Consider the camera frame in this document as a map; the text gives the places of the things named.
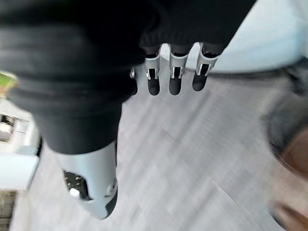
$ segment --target gray floor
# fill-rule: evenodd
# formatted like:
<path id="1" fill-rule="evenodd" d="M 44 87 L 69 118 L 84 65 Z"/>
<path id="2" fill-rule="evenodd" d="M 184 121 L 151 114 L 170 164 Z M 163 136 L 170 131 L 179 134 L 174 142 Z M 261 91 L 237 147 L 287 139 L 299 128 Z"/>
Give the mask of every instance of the gray floor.
<path id="1" fill-rule="evenodd" d="M 66 193 L 44 147 L 29 192 L 17 201 L 11 231 L 280 231 L 264 202 L 275 166 L 261 117 L 288 91 L 278 72 L 210 77 L 194 92 L 187 70 L 180 95 L 139 92 L 123 106 L 117 206 L 107 220 L 89 216 Z"/>

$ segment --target prosthetic hand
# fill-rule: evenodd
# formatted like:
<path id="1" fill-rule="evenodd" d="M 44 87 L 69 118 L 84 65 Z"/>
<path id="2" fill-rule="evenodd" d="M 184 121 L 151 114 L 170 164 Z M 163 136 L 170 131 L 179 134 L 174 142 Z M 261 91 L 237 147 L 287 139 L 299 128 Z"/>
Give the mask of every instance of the prosthetic hand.
<path id="1" fill-rule="evenodd" d="M 145 60 L 149 91 L 157 95 L 159 49 L 169 43 L 169 90 L 176 95 L 191 46 L 203 42 L 193 80 L 201 90 L 254 2 L 0 2 L 0 69 L 18 77 L 9 98 L 32 113 L 81 206 L 103 219 L 116 205 L 121 105 L 137 90 L 131 68 Z"/>

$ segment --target black sleeve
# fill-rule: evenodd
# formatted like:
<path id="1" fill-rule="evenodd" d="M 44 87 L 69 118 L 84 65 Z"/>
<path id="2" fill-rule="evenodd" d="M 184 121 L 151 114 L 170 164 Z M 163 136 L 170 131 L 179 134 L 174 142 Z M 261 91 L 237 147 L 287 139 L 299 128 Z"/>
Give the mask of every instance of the black sleeve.
<path id="1" fill-rule="evenodd" d="M 140 47 L 228 45 L 255 0 L 0 0 L 0 69 L 11 100 L 55 151 L 98 150 L 117 137 Z"/>
<path id="2" fill-rule="evenodd" d="M 138 0 L 0 0 L 0 69 L 18 77 L 9 97 L 53 150 L 87 153 L 117 138 L 134 89 L 129 71 L 144 61 L 139 40 L 152 21 L 142 9 Z"/>

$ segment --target blurred object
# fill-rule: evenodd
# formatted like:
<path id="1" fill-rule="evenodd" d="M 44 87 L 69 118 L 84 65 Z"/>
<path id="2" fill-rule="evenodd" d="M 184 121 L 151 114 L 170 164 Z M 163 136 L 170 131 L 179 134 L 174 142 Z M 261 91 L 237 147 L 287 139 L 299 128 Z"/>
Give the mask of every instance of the blurred object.
<path id="1" fill-rule="evenodd" d="M 0 231 L 9 230 L 15 198 L 15 191 L 0 191 Z"/>
<path id="2" fill-rule="evenodd" d="M 305 32 L 292 0 L 258 0 L 213 68 L 241 73 L 277 69 L 302 57 Z M 196 69 L 200 45 L 195 43 L 186 67 Z M 169 47 L 161 55 L 169 60 Z"/>
<path id="3" fill-rule="evenodd" d="M 40 133 L 30 113 L 0 100 L 0 189 L 27 190 L 39 164 Z"/>
<path id="4" fill-rule="evenodd" d="M 16 84 L 16 78 L 6 72 L 0 72 L 0 97 L 5 98 L 5 93 L 8 92 Z"/>
<path id="5" fill-rule="evenodd" d="M 0 141 L 8 142 L 13 131 L 15 119 L 6 115 L 0 116 Z"/>
<path id="6" fill-rule="evenodd" d="M 308 231 L 308 98 L 287 95 L 268 116 L 268 140 L 278 159 L 266 179 L 269 210 L 287 231 Z"/>
<path id="7" fill-rule="evenodd" d="M 294 65 L 285 69 L 286 74 L 293 83 L 293 92 L 305 95 L 308 92 L 308 58 L 304 57 Z"/>
<path id="8" fill-rule="evenodd" d="M 287 231 L 308 231 L 308 128 L 281 155 L 270 211 Z"/>

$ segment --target black fingertip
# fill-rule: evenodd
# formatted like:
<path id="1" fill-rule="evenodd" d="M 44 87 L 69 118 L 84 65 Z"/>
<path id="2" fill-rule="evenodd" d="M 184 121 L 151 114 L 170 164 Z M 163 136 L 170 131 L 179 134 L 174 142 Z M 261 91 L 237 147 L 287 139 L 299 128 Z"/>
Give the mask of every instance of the black fingertip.
<path id="1" fill-rule="evenodd" d="M 203 75 L 198 76 L 195 73 L 194 77 L 193 77 L 193 81 L 192 81 L 192 83 L 193 83 L 192 84 L 192 88 L 195 91 L 201 91 L 204 88 L 204 86 L 205 86 L 206 79 L 207 79 L 207 76 L 203 76 Z"/>
<path id="2" fill-rule="evenodd" d="M 178 95 L 179 92 L 181 91 L 181 83 L 182 83 L 182 79 L 181 78 L 170 78 L 170 81 L 169 81 L 169 92 L 172 95 Z"/>
<path id="3" fill-rule="evenodd" d="M 151 95 L 158 95 L 160 91 L 159 79 L 148 80 L 148 90 Z"/>

